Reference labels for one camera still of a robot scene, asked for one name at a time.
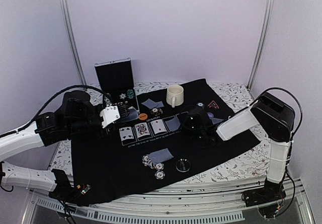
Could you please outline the purple small blind button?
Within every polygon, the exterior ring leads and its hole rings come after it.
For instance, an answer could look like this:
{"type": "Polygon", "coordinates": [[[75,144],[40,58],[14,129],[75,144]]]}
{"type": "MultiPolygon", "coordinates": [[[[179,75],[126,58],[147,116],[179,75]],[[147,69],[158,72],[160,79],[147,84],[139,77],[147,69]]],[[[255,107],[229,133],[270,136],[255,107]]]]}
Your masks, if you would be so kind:
{"type": "Polygon", "coordinates": [[[214,117],[214,115],[211,112],[207,112],[207,115],[208,115],[209,118],[213,118],[214,117]]]}

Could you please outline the red triangle black token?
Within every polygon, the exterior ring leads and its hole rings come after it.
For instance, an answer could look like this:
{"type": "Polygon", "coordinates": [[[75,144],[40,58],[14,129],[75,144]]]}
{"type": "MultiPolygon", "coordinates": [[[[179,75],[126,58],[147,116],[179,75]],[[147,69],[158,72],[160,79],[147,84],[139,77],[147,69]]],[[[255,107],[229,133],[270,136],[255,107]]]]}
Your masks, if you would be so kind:
{"type": "Polygon", "coordinates": [[[208,105],[207,105],[208,108],[214,108],[214,109],[219,109],[219,105],[214,101],[212,100],[208,105]]]}

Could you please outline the teal chip stack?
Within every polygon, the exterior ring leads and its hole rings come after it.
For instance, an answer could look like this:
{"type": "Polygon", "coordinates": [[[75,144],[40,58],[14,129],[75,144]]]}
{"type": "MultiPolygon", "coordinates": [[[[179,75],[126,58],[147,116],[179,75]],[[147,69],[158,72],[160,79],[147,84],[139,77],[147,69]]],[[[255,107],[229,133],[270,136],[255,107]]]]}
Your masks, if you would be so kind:
{"type": "Polygon", "coordinates": [[[198,106],[198,107],[201,107],[201,108],[204,108],[204,104],[203,104],[203,103],[201,103],[201,102],[198,102],[198,103],[197,103],[197,106],[198,106]]]}

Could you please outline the queen of hearts card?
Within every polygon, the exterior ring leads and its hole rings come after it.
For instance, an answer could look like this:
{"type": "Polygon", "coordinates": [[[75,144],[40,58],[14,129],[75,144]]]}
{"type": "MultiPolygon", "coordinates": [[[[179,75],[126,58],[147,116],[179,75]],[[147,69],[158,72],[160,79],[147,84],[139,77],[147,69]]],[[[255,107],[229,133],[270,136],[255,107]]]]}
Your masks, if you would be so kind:
{"type": "Polygon", "coordinates": [[[148,129],[147,123],[139,123],[134,126],[134,129],[136,131],[137,137],[143,137],[150,135],[150,131],[148,129]]]}

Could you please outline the orange big blind button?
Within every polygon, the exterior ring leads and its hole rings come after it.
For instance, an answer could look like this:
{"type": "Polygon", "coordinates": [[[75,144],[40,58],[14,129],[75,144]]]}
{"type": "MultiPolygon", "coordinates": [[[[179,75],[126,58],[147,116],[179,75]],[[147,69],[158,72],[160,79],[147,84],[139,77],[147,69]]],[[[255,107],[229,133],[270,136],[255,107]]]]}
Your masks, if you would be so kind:
{"type": "Polygon", "coordinates": [[[141,113],[138,116],[139,120],[145,121],[148,118],[148,115],[146,113],[141,113]]]}

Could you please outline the clear black dealer button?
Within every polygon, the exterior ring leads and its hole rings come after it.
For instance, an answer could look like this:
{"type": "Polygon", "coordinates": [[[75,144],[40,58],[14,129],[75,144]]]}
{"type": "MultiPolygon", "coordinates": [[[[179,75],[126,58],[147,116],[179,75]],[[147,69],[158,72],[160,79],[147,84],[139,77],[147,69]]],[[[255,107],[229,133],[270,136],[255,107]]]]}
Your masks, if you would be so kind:
{"type": "Polygon", "coordinates": [[[187,159],[179,159],[176,162],[176,169],[181,173],[188,172],[190,170],[191,164],[187,159]]]}

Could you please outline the poker chip stack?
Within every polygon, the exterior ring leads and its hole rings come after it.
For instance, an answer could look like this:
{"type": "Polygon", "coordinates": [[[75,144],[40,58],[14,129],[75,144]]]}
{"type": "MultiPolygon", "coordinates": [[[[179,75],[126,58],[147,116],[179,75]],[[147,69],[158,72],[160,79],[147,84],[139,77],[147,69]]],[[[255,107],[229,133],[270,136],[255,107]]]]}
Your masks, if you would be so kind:
{"type": "Polygon", "coordinates": [[[151,161],[151,159],[149,158],[148,155],[144,155],[142,157],[142,163],[145,167],[150,167],[151,169],[154,169],[154,164],[153,162],[151,161]]]}
{"type": "Polygon", "coordinates": [[[132,90],[132,89],[129,89],[128,91],[127,91],[127,98],[128,99],[133,99],[134,98],[134,91],[132,90]]]}

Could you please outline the red brown chip stack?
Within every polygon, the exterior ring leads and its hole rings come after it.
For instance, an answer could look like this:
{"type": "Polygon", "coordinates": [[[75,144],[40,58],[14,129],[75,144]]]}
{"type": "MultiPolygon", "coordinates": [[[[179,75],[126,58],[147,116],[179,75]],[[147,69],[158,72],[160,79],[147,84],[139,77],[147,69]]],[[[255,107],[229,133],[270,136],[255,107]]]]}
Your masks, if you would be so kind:
{"type": "Polygon", "coordinates": [[[153,116],[160,116],[163,114],[163,111],[161,108],[152,108],[150,112],[153,116]]]}

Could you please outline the aluminium poker chip case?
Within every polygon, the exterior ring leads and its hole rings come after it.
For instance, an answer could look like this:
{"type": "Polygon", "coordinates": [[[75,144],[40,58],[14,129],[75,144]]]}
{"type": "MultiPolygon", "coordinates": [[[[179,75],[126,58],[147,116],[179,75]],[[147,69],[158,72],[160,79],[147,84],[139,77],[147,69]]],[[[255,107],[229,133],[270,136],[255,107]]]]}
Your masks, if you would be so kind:
{"type": "Polygon", "coordinates": [[[106,61],[95,64],[96,75],[101,90],[110,94],[113,103],[118,106],[124,105],[127,109],[135,109],[139,112],[136,93],[134,90],[134,77],[132,72],[131,58],[106,61]],[[134,91],[134,98],[127,98],[127,91],[134,91]],[[120,94],[125,93],[126,98],[120,99],[120,94]]]}

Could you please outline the dealt card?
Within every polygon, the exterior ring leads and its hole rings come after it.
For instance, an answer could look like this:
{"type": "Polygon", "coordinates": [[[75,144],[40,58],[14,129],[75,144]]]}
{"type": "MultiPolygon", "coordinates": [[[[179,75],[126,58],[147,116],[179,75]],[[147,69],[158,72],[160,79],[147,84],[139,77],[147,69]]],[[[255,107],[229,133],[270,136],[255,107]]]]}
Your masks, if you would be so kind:
{"type": "Polygon", "coordinates": [[[162,101],[156,102],[155,108],[162,108],[162,107],[164,107],[164,104],[162,101]]]}
{"type": "Polygon", "coordinates": [[[156,152],[152,152],[149,155],[149,159],[154,163],[154,164],[158,164],[161,163],[162,161],[160,160],[161,157],[161,153],[160,151],[156,151],[156,152]]]}

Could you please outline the blue white chip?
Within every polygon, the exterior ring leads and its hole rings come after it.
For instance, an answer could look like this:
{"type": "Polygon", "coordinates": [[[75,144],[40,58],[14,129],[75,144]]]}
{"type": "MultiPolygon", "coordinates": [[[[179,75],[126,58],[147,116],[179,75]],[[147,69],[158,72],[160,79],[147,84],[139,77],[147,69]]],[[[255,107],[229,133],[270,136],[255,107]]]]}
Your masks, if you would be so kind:
{"type": "Polygon", "coordinates": [[[162,171],[164,169],[164,164],[163,163],[157,163],[155,164],[154,168],[158,171],[162,171]]]}
{"type": "Polygon", "coordinates": [[[165,172],[164,171],[156,171],[154,176],[156,179],[162,180],[165,177],[165,172]]]}

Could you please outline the blue patterned card deck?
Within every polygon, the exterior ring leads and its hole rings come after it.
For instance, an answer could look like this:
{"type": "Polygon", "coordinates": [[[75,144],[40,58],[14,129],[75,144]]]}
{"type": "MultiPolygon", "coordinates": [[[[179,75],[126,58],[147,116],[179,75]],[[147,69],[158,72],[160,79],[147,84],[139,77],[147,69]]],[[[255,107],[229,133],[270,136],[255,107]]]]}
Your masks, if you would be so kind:
{"type": "Polygon", "coordinates": [[[137,118],[138,118],[138,112],[134,110],[134,111],[130,111],[129,115],[123,118],[123,121],[129,122],[129,121],[136,120],[137,118]]]}

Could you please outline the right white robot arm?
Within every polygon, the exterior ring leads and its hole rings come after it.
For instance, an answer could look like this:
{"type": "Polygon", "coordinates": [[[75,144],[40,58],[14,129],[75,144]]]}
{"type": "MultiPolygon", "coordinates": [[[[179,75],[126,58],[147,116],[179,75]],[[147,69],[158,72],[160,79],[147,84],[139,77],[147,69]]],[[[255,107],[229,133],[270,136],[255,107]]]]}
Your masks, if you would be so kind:
{"type": "Polygon", "coordinates": [[[289,176],[293,139],[299,126],[294,124],[294,109],[272,95],[271,90],[273,88],[264,90],[249,105],[226,120],[209,118],[200,104],[179,117],[180,129],[206,147],[233,142],[255,129],[266,134],[271,146],[264,186],[242,193],[246,206],[283,200],[286,197],[283,181],[289,176]]]}

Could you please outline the cream ceramic mug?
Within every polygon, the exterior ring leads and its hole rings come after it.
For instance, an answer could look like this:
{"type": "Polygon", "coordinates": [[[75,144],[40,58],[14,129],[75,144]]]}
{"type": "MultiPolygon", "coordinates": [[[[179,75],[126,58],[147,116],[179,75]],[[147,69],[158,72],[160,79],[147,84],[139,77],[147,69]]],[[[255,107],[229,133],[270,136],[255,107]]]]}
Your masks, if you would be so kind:
{"type": "Polygon", "coordinates": [[[166,102],[175,108],[184,102],[184,88],[180,85],[171,85],[167,88],[166,102]]]}

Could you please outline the front aluminium rail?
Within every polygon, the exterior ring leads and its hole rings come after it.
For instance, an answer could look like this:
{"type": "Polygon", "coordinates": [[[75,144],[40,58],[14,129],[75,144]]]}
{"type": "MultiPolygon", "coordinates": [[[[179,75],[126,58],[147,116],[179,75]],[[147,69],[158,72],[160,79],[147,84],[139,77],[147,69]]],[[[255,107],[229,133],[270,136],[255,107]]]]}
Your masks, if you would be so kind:
{"type": "Polygon", "coordinates": [[[77,207],[73,223],[316,223],[300,179],[284,180],[279,215],[261,216],[273,202],[246,206],[242,193],[262,187],[264,178],[218,183],[176,183],[145,194],[77,207]]]}

